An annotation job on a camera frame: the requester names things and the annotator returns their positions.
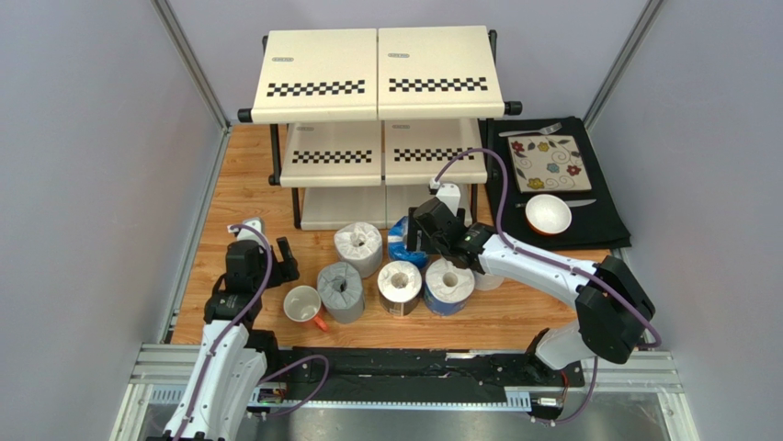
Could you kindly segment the blue plastic roll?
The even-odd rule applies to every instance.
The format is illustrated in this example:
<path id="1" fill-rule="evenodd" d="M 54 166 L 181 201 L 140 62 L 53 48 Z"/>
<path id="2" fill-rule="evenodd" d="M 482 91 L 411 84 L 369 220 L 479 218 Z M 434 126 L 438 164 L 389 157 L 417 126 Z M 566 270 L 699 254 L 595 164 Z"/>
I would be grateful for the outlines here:
<path id="1" fill-rule="evenodd" d="M 429 256 L 421 251 L 407 250 L 408 225 L 408 217 L 403 216 L 390 227 L 387 236 L 387 253 L 392 261 L 405 261 L 423 270 L 429 263 Z"/>

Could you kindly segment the blue label roll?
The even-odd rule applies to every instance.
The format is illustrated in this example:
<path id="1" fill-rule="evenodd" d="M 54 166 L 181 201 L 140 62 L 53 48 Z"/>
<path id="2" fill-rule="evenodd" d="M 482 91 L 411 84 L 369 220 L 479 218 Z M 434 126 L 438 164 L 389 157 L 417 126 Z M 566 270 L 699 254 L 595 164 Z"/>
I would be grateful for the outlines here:
<path id="1" fill-rule="evenodd" d="M 432 262 L 426 269 L 424 302 L 436 315 L 451 316 L 462 311 L 474 289 L 473 273 L 445 258 Z"/>

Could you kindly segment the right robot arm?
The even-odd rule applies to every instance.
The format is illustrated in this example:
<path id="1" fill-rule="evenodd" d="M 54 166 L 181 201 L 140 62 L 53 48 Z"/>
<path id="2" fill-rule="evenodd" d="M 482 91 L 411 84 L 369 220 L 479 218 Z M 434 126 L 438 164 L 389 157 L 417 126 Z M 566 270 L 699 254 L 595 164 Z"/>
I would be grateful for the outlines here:
<path id="1" fill-rule="evenodd" d="M 569 258 L 463 218 L 438 198 L 409 212 L 424 252 L 460 269 L 503 277 L 542 291 L 576 313 L 574 321 L 539 332 L 526 350 L 527 368 L 544 376 L 596 357 L 622 365 L 649 331 L 655 307 L 625 262 Z"/>

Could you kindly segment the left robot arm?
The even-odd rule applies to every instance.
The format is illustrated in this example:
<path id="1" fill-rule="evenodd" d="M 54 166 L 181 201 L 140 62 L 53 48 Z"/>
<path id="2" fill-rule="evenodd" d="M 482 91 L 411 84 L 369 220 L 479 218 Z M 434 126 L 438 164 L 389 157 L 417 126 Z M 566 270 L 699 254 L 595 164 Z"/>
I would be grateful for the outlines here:
<path id="1" fill-rule="evenodd" d="M 265 248 L 258 239 L 227 247 L 225 271 L 204 307 L 199 354 L 183 397 L 159 440 L 234 440 L 267 361 L 278 355 L 271 331 L 256 331 L 259 288 L 276 288 L 300 276 L 286 238 Z"/>

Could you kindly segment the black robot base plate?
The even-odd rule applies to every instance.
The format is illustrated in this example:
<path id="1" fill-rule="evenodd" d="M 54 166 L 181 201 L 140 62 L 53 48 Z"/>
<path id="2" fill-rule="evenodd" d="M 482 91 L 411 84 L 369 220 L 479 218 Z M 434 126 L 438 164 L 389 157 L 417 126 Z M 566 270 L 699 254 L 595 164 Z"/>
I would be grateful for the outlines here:
<path id="1" fill-rule="evenodd" d="M 500 403 L 512 387 L 536 388 L 524 353 L 294 346 L 269 370 L 287 400 Z"/>

